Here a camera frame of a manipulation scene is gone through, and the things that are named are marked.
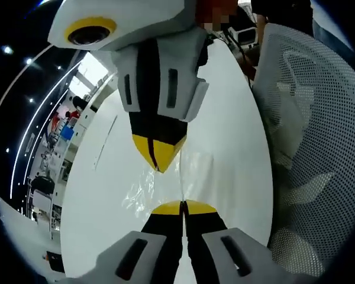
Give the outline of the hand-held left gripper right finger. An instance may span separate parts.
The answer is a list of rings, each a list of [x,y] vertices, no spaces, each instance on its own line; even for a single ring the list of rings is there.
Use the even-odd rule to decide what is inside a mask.
[[[198,283],[286,283],[271,252],[239,228],[227,228],[217,210],[187,199],[188,254]]]

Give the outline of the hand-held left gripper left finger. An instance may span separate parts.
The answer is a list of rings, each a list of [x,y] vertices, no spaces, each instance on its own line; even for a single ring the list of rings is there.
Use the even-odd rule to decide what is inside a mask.
[[[173,283],[182,257],[183,202],[152,210],[141,231],[131,231],[103,251],[96,283]]]

